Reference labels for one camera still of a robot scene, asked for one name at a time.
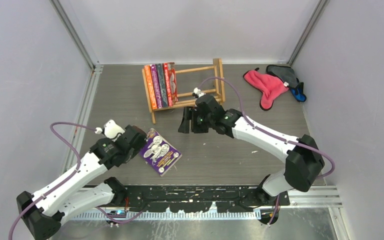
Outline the floral Alcott book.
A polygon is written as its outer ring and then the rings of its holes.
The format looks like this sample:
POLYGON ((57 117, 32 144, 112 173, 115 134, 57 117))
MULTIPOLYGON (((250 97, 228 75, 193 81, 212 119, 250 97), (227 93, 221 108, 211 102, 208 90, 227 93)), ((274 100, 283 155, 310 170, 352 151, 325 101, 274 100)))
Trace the floral Alcott book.
POLYGON ((167 108, 169 106, 169 103, 168 103, 167 87, 166 87, 166 82, 164 77, 163 65, 161 63, 157 63, 156 69, 157 69, 159 89, 160 89, 161 100, 162 100, 162 107, 167 108))

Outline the orange treehouse book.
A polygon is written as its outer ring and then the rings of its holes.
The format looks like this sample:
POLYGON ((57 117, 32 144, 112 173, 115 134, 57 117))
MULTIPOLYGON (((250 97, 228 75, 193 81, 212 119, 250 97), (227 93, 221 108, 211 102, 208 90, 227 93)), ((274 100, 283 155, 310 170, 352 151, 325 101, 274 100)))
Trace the orange treehouse book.
POLYGON ((145 72, 145 81, 146 86, 148 90, 148 96, 151 104, 151 109, 156 110, 158 108, 157 100, 155 97, 155 91, 154 91, 154 83, 151 75, 151 66, 145 65, 144 66, 144 72, 145 72))

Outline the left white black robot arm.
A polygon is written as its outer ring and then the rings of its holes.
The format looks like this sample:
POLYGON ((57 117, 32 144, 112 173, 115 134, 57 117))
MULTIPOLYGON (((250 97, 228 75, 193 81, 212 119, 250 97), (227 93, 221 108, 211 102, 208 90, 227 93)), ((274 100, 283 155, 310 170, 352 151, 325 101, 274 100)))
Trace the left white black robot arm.
POLYGON ((96 187, 84 191, 94 178, 113 167, 119 167, 133 159, 147 143, 147 134, 135 125, 121 127, 109 120, 103 127, 90 127, 95 134, 102 134, 84 155, 78 151, 50 125, 51 131, 76 155, 77 162, 71 169, 45 187, 30 193, 23 191, 16 197, 19 215, 12 224, 8 238, 13 238, 15 227, 22 220, 35 240, 47 240, 72 217, 94 207, 126 203, 126 188, 110 177, 96 187))

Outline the red cartoon book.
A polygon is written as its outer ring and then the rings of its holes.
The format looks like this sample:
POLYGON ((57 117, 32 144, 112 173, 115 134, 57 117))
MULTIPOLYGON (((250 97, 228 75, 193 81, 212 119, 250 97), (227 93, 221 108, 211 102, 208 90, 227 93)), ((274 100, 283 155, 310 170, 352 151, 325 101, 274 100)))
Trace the red cartoon book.
POLYGON ((168 106, 172 107, 178 101, 177 80, 174 62, 163 63, 163 71, 166 83, 168 106))

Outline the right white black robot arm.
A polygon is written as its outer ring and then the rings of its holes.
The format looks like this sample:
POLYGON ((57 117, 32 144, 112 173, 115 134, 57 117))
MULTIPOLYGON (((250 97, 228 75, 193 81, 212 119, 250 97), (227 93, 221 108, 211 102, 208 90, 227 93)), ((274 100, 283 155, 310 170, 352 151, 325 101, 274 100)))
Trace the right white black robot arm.
POLYGON ((322 154, 311 136, 283 134, 266 127, 237 109, 225 110, 212 96, 204 94, 194 106, 183 109, 179 133, 208 133, 242 140, 272 154, 284 163, 284 168, 270 174, 260 183, 257 198, 263 205, 271 205, 280 193, 289 190, 308 192, 325 166, 322 154))

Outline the purple book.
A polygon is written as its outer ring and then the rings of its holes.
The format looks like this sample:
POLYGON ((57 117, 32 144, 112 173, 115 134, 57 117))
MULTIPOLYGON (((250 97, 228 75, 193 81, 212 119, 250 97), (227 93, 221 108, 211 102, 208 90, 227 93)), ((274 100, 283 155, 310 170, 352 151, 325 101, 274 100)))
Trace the purple book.
POLYGON ((139 156, 162 177, 183 155, 158 131, 150 128, 147 132, 146 144, 140 150, 139 156))
POLYGON ((158 79, 157 67, 155 64, 150 65, 150 71, 151 71, 151 77, 152 77, 152 82, 153 82, 153 88, 154 88, 154 94, 155 94, 155 99, 156 99, 156 103, 157 103, 157 108, 161 109, 163 107, 163 101, 162 101, 162 96, 161 96, 161 91, 160 91, 160 84, 159 84, 159 79, 158 79))

